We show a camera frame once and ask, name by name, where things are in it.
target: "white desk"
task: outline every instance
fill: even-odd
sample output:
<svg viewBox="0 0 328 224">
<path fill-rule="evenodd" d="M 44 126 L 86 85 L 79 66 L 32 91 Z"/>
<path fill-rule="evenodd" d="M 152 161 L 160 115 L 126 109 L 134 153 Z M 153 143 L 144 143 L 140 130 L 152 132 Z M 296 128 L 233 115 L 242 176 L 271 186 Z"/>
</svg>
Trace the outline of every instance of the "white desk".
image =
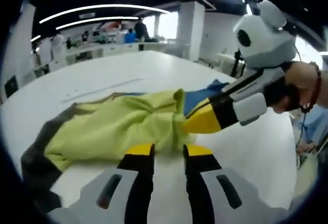
<svg viewBox="0 0 328 224">
<path fill-rule="evenodd" d="M 199 64 L 152 51 L 68 66 L 26 85 L 4 103 L 1 107 L 4 139 L 20 171 L 20 157 L 34 142 L 44 122 L 74 101 L 98 99 L 112 92 L 177 88 L 192 91 L 204 88 L 216 78 L 221 82 L 233 81 Z M 63 102 L 109 85 L 115 87 Z M 270 206 L 289 207 L 296 180 L 296 155 L 288 114 L 277 115 L 269 109 L 247 127 L 234 125 L 216 134 L 198 135 L 197 143 L 212 149 L 223 167 L 233 168 L 253 183 L 260 198 Z M 80 188 L 107 167 L 76 164 L 64 172 L 52 190 L 63 197 L 64 206 L 69 206 L 79 198 Z M 156 158 L 148 218 L 149 223 L 191 223 L 182 155 Z"/>
<path fill-rule="evenodd" d="M 176 44 L 168 41 L 161 42 L 142 42 L 132 44 L 97 44 L 86 43 L 78 48 L 65 49 L 61 57 L 57 57 L 54 60 L 47 63 L 49 65 L 50 72 L 57 71 L 67 65 L 73 65 L 76 63 L 76 57 L 81 53 L 90 53 L 87 59 L 95 59 L 100 57 L 107 57 L 113 55 L 120 55 L 124 53 L 132 53 L 139 51 L 139 45 L 144 45 L 144 50 L 159 51 L 168 53 L 171 55 L 178 55 L 179 57 L 186 58 L 187 50 L 190 47 L 188 44 Z M 43 68 L 46 64 L 34 68 L 35 71 Z"/>
</svg>

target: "white robotic hand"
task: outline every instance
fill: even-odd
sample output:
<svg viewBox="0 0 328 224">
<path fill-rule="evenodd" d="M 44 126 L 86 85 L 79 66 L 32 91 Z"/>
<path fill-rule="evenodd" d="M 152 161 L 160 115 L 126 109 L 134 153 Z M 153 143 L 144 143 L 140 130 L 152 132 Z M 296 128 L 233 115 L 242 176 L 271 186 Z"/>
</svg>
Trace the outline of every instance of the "white robotic hand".
<svg viewBox="0 0 328 224">
<path fill-rule="evenodd" d="M 244 15 L 234 27 L 238 48 L 248 68 L 274 68 L 296 55 L 295 36 L 287 20 L 270 1 L 260 2 L 261 15 Z"/>
</svg>

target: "window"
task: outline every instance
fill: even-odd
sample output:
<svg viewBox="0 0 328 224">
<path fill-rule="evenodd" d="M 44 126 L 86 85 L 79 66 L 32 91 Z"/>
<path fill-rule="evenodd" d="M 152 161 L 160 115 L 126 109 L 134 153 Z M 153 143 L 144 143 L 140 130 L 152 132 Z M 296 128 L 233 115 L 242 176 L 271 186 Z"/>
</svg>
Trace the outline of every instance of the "window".
<svg viewBox="0 0 328 224">
<path fill-rule="evenodd" d="M 322 69 L 323 61 L 319 52 L 313 48 L 311 44 L 302 39 L 301 37 L 296 37 L 295 42 L 296 48 L 299 51 L 301 59 L 305 63 L 315 62 L 320 69 Z"/>
<path fill-rule="evenodd" d="M 164 38 L 176 38 L 178 19 L 178 12 L 161 14 L 159 16 L 158 35 Z"/>
<path fill-rule="evenodd" d="M 154 37 L 154 30 L 155 30 L 155 16 L 147 16 L 145 17 L 142 22 L 147 27 L 147 31 L 149 34 L 149 37 Z"/>
</svg>

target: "blue fabric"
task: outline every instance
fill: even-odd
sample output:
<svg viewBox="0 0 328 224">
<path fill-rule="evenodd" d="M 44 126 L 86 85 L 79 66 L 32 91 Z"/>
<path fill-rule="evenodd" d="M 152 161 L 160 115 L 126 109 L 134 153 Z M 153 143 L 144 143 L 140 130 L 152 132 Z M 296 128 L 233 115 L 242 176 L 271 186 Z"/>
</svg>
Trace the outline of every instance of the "blue fabric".
<svg viewBox="0 0 328 224">
<path fill-rule="evenodd" d="M 301 130 L 303 118 L 297 122 Z M 318 145 L 328 133 L 328 109 L 314 105 L 313 109 L 306 115 L 304 122 L 304 138 L 307 143 L 315 142 Z"/>
<path fill-rule="evenodd" d="M 135 43 L 135 33 L 125 34 L 124 43 L 125 44 Z"/>
<path fill-rule="evenodd" d="M 201 89 L 193 92 L 186 92 L 186 100 L 184 101 L 184 115 L 188 115 L 190 111 L 201 101 L 204 99 L 213 96 L 215 94 L 221 93 L 223 87 L 228 85 L 229 83 L 221 83 L 217 79 L 214 80 L 209 86 L 205 89 Z M 125 93 L 125 95 L 143 95 L 144 93 L 140 92 L 130 92 Z"/>
</svg>

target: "blue shirt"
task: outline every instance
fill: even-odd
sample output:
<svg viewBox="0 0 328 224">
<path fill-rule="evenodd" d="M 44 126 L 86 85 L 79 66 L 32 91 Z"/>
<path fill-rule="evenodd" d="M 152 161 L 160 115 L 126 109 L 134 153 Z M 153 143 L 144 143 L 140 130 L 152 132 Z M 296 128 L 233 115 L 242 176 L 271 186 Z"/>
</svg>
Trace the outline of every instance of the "blue shirt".
<svg viewBox="0 0 328 224">
<path fill-rule="evenodd" d="M 125 44 L 135 43 L 135 33 L 127 33 L 124 39 Z"/>
<path fill-rule="evenodd" d="M 303 118 L 297 124 L 300 130 L 302 129 Z M 314 105 L 313 109 L 306 115 L 302 136 L 306 139 L 307 143 L 313 141 L 316 145 L 319 145 L 327 133 L 328 109 Z"/>
</svg>

